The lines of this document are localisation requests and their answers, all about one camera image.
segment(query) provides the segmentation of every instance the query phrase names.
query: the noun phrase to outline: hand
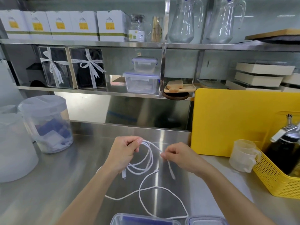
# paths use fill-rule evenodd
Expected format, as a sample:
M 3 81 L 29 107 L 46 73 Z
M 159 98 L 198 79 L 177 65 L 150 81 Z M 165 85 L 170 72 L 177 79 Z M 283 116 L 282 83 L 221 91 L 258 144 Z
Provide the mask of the hand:
M 196 175 L 199 175 L 210 166 L 205 159 L 182 142 L 169 145 L 160 156 L 163 159 L 177 163 L 180 168 Z
M 103 167 L 121 173 L 132 160 L 134 151 L 139 152 L 142 141 L 139 136 L 116 137 Z

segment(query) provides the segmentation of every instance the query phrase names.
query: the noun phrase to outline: right hand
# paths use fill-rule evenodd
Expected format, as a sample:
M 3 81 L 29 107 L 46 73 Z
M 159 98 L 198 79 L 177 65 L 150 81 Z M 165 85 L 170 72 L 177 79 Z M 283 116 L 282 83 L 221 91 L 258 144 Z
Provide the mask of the right hand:
M 204 172 L 210 166 L 205 159 L 182 142 L 169 145 L 160 156 L 177 163 L 180 168 L 196 175 Z

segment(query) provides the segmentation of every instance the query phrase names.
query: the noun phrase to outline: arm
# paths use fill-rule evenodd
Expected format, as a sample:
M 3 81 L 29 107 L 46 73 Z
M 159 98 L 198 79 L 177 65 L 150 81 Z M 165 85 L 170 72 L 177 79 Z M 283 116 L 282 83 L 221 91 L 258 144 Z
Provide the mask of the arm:
M 56 225 L 94 224 L 107 189 L 129 164 L 134 151 L 138 152 L 142 140 L 137 136 L 117 137 L 104 165 L 66 208 Z
M 160 156 L 202 178 L 230 225 L 275 225 L 218 169 L 186 144 L 170 145 Z

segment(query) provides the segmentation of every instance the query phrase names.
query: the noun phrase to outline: left hand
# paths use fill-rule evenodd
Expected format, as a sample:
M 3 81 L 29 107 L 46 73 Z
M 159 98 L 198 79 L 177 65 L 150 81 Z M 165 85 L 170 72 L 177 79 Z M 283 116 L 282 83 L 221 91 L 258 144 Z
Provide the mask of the left hand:
M 103 167 L 121 173 L 132 160 L 134 151 L 139 152 L 142 141 L 143 138 L 139 136 L 116 137 Z

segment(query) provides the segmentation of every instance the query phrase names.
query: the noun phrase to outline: wooden cutting board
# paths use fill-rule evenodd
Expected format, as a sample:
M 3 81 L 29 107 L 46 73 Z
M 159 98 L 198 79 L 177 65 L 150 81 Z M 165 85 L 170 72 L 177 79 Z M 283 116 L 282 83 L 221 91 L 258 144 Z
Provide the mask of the wooden cutting board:
M 226 157 L 238 139 L 254 141 L 261 148 L 265 138 L 286 124 L 287 113 L 298 122 L 299 112 L 300 93 L 199 88 L 191 148 L 198 154 Z
M 245 37 L 245 40 L 257 40 L 261 38 L 268 38 L 268 37 L 274 37 L 274 36 L 282 36 L 282 35 L 300 35 L 300 29 L 293 29 L 288 28 L 284 30 L 278 30 L 278 31 L 271 31 L 256 35 L 248 35 Z
M 196 91 L 196 87 L 193 84 L 183 84 L 181 89 L 171 88 L 168 89 L 167 86 L 164 89 L 165 93 L 181 93 L 181 92 L 194 92 Z

